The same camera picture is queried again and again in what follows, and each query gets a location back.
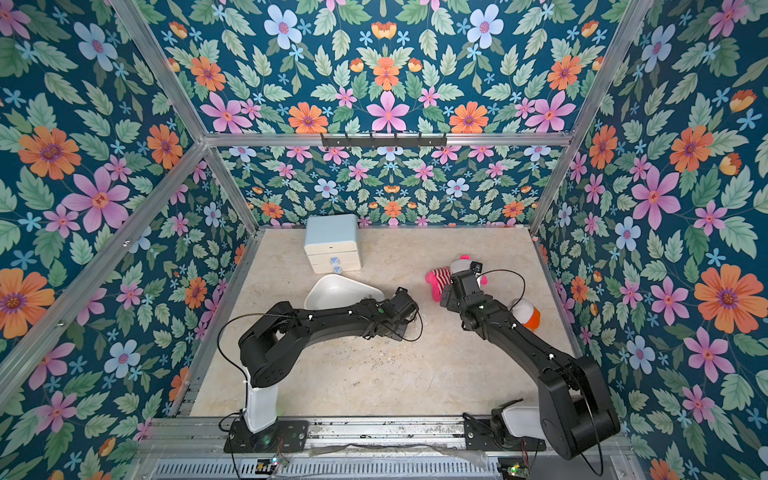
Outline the white storage tray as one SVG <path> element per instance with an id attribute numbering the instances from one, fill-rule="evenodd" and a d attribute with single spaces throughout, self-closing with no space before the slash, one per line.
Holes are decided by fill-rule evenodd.
<path id="1" fill-rule="evenodd" d="M 365 299 L 383 301 L 385 295 L 373 286 L 338 274 L 329 274 L 319 279 L 310 290 L 304 308 L 324 310 L 347 307 Z"/>

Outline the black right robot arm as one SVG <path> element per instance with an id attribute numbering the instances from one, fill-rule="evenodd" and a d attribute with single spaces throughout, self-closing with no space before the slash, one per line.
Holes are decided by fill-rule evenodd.
<path id="1" fill-rule="evenodd" d="M 620 420 L 597 362 L 551 346 L 503 303 L 481 289 L 471 270 L 454 273 L 441 305 L 457 313 L 462 328 L 500 348 L 535 381 L 536 406 L 515 403 L 501 410 L 514 437 L 546 441 L 570 460 L 620 432 Z"/>

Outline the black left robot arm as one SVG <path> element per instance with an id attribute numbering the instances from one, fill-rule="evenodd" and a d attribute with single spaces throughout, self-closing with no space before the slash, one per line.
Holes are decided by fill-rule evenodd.
<path id="1" fill-rule="evenodd" d="M 418 314 L 417 303 L 404 288 L 390 299 L 364 298 L 330 309 L 299 309 L 287 301 L 273 305 L 238 340 L 248 385 L 243 412 L 248 431 L 261 433 L 277 422 L 278 384 L 305 348 L 343 337 L 404 341 Z"/>

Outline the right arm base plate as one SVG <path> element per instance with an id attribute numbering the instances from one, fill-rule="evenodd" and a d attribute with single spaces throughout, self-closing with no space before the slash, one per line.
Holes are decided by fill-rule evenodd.
<path id="1" fill-rule="evenodd" d="M 464 412 L 461 418 L 466 449 L 519 453 L 544 451 L 546 441 L 542 434 L 536 434 L 534 437 L 523 436 L 513 433 L 506 425 L 503 414 L 513 406 L 522 406 L 522 399 L 510 400 L 493 408 L 488 418 L 479 418 Z"/>

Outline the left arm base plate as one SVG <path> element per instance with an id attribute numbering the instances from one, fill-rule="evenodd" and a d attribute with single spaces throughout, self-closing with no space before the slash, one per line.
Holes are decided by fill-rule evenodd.
<path id="1" fill-rule="evenodd" d="M 297 453 L 302 452 L 308 439 L 309 422 L 278 418 L 274 424 L 256 433 L 251 432 L 242 414 L 234 417 L 226 428 L 225 453 Z"/>

